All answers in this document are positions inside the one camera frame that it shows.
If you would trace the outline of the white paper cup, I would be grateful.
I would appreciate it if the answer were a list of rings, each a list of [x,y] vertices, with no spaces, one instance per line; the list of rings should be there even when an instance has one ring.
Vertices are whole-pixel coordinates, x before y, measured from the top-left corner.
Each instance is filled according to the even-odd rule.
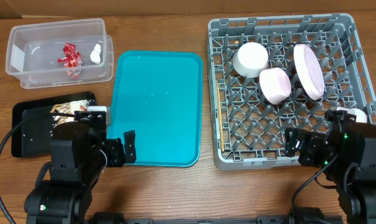
[[[344,108],[344,107],[336,107],[337,111],[347,111],[349,114],[355,115],[355,122],[356,123],[367,123],[367,115],[360,109],[357,108]]]

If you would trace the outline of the pile of food scraps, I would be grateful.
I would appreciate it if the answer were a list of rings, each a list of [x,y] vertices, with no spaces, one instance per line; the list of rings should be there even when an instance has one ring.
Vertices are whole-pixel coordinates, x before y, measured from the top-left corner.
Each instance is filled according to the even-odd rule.
[[[68,103],[61,103],[61,104],[54,105],[50,112],[74,115],[76,111],[82,111],[80,109],[80,105],[84,106],[87,109],[87,107],[92,105],[93,103],[94,103],[93,100],[77,100],[77,101],[71,101]],[[74,121],[73,117],[67,117],[67,116],[54,116],[53,119],[55,122],[55,126]]]

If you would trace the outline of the white plate with food scraps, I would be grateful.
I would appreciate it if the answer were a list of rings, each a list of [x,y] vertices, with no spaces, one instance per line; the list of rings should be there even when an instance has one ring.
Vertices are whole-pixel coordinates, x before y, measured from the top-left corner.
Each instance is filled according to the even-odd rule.
[[[294,66],[305,92],[312,100],[324,93],[324,78],[313,50],[306,44],[296,44],[293,51]]]

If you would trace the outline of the wooden chopstick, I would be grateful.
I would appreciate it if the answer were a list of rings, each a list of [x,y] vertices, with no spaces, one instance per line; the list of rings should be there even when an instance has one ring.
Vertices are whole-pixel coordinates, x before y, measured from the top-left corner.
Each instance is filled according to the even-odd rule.
[[[220,148],[221,148],[221,152],[224,152],[225,145],[224,145],[224,140],[223,140],[222,105],[221,105],[221,98],[220,98],[219,83],[216,84],[216,87],[217,87],[218,117],[219,117],[219,130],[220,130]]]

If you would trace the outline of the white wrapper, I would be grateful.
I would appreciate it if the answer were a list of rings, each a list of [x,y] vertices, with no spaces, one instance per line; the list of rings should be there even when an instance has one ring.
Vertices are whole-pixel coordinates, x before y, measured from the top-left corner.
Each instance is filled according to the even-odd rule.
[[[90,60],[98,65],[101,63],[101,45],[96,44],[90,54]]]

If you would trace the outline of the white bowl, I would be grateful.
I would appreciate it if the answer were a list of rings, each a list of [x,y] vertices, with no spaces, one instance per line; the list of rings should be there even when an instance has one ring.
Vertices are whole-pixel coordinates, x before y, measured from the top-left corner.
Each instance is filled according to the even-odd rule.
[[[235,71],[244,77],[256,78],[268,67],[268,52],[256,42],[243,44],[233,56]]]

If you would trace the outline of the red foil wrapper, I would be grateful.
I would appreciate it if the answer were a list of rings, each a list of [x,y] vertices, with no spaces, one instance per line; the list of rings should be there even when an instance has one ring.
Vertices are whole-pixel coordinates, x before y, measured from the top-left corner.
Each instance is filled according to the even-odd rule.
[[[57,62],[63,63],[65,68],[73,68],[73,70],[67,70],[68,77],[72,80],[77,79],[81,72],[80,67],[83,64],[81,54],[75,45],[67,42],[62,50],[65,56],[63,58],[58,58]]]

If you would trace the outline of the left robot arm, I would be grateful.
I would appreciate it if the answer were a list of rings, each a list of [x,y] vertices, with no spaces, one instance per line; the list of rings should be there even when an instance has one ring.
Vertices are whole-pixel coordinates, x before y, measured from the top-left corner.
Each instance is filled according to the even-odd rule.
[[[101,172],[136,161],[135,131],[108,139],[105,111],[77,111],[72,116],[73,121],[53,131],[51,160],[40,169],[25,201],[27,223],[85,223]]]

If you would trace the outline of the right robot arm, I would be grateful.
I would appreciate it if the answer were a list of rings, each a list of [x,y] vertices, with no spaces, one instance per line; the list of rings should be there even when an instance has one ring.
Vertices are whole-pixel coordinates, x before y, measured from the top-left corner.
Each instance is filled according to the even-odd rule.
[[[358,123],[350,110],[329,109],[327,133],[286,128],[285,154],[298,155],[302,166],[319,171],[297,192],[325,174],[334,183],[341,209],[348,223],[376,223],[376,125]]]

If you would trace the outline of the grey dishwasher rack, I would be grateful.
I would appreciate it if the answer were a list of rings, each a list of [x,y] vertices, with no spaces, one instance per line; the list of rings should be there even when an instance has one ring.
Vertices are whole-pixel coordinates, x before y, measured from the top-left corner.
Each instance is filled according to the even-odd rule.
[[[243,77],[233,56],[248,42],[263,45],[268,66],[282,68],[291,94],[277,105],[263,96],[256,78]],[[312,100],[296,73],[293,51],[306,44],[321,66],[325,89]],[[313,14],[213,19],[208,24],[208,76],[214,164],[220,170],[269,169],[297,164],[284,153],[286,128],[326,133],[324,113],[357,108],[376,125],[376,97],[354,19],[349,14]],[[223,140],[220,148],[217,87],[220,85]]]

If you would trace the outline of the teal serving tray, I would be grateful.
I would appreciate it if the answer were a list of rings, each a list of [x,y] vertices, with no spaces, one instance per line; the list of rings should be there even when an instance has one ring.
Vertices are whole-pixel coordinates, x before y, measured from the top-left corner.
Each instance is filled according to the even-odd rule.
[[[190,167],[198,161],[203,69],[190,52],[130,50],[119,57],[107,136],[135,131],[135,165]]]

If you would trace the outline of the black plastic tray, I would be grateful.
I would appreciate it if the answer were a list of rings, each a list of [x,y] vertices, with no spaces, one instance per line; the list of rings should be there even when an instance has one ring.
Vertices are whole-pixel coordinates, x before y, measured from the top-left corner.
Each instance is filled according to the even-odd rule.
[[[49,154],[50,139],[55,121],[53,117],[47,114],[55,105],[79,100],[87,100],[90,106],[96,105],[95,94],[91,91],[17,103],[12,109],[12,126],[35,115],[39,117],[24,123],[12,135],[12,155],[14,157],[34,157]]]

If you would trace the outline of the clear plastic bin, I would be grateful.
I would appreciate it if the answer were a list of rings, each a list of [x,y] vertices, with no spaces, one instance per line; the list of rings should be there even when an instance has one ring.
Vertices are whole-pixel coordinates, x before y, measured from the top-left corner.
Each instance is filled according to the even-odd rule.
[[[63,63],[65,43],[76,46],[83,64],[77,79],[70,79]],[[101,63],[90,54],[101,45]],[[80,19],[15,26],[6,52],[6,73],[19,79],[25,89],[107,82],[113,78],[113,42],[103,19]]]

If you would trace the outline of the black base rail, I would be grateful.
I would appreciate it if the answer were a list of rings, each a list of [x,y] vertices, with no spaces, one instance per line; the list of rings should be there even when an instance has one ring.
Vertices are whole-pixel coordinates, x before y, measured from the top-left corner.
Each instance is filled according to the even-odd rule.
[[[126,219],[121,213],[97,212],[85,223],[120,224],[285,224],[294,223],[292,215],[261,215],[256,218],[214,218],[214,219],[174,219],[153,220],[152,218]]]

